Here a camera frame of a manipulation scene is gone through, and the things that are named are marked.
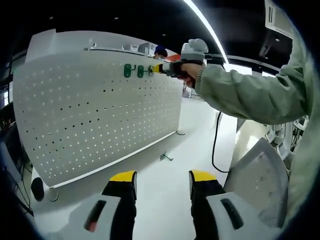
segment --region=desk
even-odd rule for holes
[[[179,130],[161,142],[83,179],[57,188],[56,202],[37,202],[31,206],[40,233],[57,232],[69,221],[69,214],[81,201],[100,193],[113,175],[137,171],[137,216],[134,240],[194,240],[191,216],[189,170],[214,174],[224,185],[227,174],[212,166],[217,111],[206,102],[182,99]],[[222,115],[215,147],[215,164],[228,170],[235,147],[237,118]],[[164,152],[173,161],[160,160]],[[38,174],[34,169],[32,179]]]

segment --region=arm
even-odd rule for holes
[[[303,55],[293,42],[288,65],[275,77],[242,75],[208,66],[199,70],[195,91],[208,104],[228,115],[275,125],[306,115]]]

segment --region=pegboard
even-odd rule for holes
[[[14,73],[14,113],[25,150],[54,186],[114,162],[178,129],[182,81],[155,59],[114,51],[48,55]],[[124,65],[137,65],[124,77]]]

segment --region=ceiling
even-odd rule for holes
[[[288,62],[292,41],[265,27],[264,0],[193,2],[215,30],[227,55],[278,68]],[[27,49],[32,35],[54,28],[57,32],[91,30],[128,35],[177,53],[188,39],[201,38],[207,42],[210,53],[220,53],[207,29],[183,0],[78,1],[72,8],[67,7],[68,1],[62,1],[55,5],[59,10],[49,8],[50,3],[45,8],[37,5],[47,10],[16,14],[10,24],[5,24],[1,64]],[[263,51],[266,43],[267,53]]]

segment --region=ceiling light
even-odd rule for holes
[[[192,11],[194,11],[194,13],[198,16],[198,18],[204,24],[206,29],[209,31],[209,33],[213,37],[216,45],[218,46],[225,63],[229,64],[229,61],[227,59],[227,55],[226,55],[226,53],[224,51],[224,48],[222,47],[222,45],[221,45],[221,43],[220,43],[215,31],[212,29],[212,27],[209,24],[208,20],[205,18],[205,16],[202,14],[202,12],[199,10],[199,8],[191,0],[183,0],[183,1],[192,9]]]

